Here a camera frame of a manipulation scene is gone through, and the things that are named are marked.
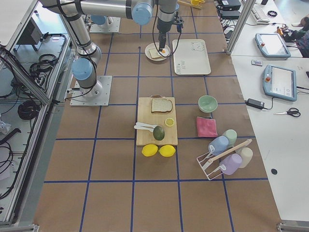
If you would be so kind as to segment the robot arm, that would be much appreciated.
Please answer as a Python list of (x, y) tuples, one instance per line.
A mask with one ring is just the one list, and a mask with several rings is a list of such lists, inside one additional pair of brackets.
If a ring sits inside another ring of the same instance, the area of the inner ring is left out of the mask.
[(82, 15), (127, 18), (143, 26), (150, 22), (153, 8), (156, 8), (159, 51), (166, 45), (166, 34), (171, 26), (177, 24), (175, 0), (42, 0), (41, 4), (66, 21), (69, 35), (75, 40), (80, 56), (74, 62), (80, 72), (74, 71), (73, 75), (80, 86), (80, 96), (86, 98), (95, 96), (101, 89), (96, 78), (100, 54), (99, 47), (90, 38)]
[(113, 23), (113, 18), (105, 15), (91, 15), (90, 19), (97, 25), (111, 25)]

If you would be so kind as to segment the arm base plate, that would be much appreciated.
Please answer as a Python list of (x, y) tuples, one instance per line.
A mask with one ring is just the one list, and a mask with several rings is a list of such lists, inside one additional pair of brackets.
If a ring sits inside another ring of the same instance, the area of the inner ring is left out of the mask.
[(106, 17), (103, 25), (91, 23), (90, 33), (118, 33), (120, 29), (121, 18), (119, 17)]
[(92, 90), (86, 93), (87, 91), (81, 88), (80, 90), (74, 91), (72, 93), (72, 98), (70, 99), (71, 107), (93, 107), (93, 106), (108, 106), (110, 93), (112, 86), (112, 76), (110, 75), (101, 75), (97, 76), (97, 83), (92, 88)]

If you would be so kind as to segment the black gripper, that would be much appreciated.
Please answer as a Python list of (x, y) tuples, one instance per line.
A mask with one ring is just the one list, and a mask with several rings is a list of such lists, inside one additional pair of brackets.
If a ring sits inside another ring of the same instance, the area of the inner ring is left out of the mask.
[(166, 33), (163, 33), (163, 32), (159, 32), (159, 52), (162, 52), (162, 48), (163, 48), (163, 51), (166, 51), (166, 48), (165, 48), (165, 45), (166, 45)]

